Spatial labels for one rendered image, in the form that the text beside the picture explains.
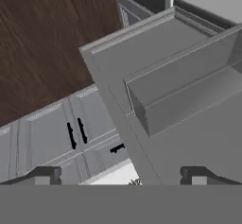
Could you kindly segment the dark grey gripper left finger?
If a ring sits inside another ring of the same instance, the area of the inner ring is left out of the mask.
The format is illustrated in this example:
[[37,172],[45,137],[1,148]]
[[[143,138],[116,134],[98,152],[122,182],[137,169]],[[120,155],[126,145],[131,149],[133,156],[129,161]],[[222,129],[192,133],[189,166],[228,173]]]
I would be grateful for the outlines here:
[[61,185],[59,166],[38,166],[24,176],[0,182],[0,185]]

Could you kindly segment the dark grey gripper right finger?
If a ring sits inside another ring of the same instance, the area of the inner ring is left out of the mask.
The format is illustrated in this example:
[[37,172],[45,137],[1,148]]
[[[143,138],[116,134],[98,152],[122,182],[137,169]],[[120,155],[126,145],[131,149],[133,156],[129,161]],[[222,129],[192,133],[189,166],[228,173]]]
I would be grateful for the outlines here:
[[181,185],[242,185],[242,182],[216,175],[205,166],[182,166]]

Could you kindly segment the grey fridge door shelf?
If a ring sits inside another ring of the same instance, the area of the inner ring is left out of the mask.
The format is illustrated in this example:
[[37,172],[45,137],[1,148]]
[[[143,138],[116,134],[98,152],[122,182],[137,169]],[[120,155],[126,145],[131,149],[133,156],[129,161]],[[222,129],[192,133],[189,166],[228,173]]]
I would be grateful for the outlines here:
[[242,25],[125,78],[148,136],[242,92]]

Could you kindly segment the grey fridge door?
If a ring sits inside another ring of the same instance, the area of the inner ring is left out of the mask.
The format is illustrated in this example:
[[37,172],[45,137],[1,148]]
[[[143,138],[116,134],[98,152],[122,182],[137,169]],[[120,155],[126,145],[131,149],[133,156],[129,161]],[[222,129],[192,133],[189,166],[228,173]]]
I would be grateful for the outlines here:
[[238,25],[174,7],[79,49],[143,183],[177,184],[182,166],[205,166],[242,182],[242,92],[148,136],[125,83],[126,77]]

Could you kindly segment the grey drawer front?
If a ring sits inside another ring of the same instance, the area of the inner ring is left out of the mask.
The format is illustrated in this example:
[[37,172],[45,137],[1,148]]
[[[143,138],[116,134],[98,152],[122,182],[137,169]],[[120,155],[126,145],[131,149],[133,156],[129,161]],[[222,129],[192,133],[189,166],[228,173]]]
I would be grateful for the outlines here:
[[111,148],[120,144],[125,143],[118,135],[116,135],[113,136],[113,138],[90,147],[85,151],[88,170],[92,177],[97,176],[116,164],[120,164],[129,157],[125,148],[119,149],[116,154],[110,152]]
[[45,166],[59,166],[61,168],[61,183],[63,185],[76,185],[88,179],[86,164],[81,154],[65,160],[55,160]]

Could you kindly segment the grey cupboard door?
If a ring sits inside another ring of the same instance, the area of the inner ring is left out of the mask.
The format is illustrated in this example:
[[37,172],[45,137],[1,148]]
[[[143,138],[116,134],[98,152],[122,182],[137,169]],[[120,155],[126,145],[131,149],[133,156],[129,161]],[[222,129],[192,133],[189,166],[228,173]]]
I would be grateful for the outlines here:
[[72,150],[67,123],[72,124],[73,118],[66,98],[20,120],[19,174],[54,161]]
[[116,127],[100,96],[97,87],[93,84],[69,96],[71,109],[78,126],[78,117],[84,125],[88,143],[84,144],[78,126],[82,147],[87,150],[99,143],[109,140],[117,134]]

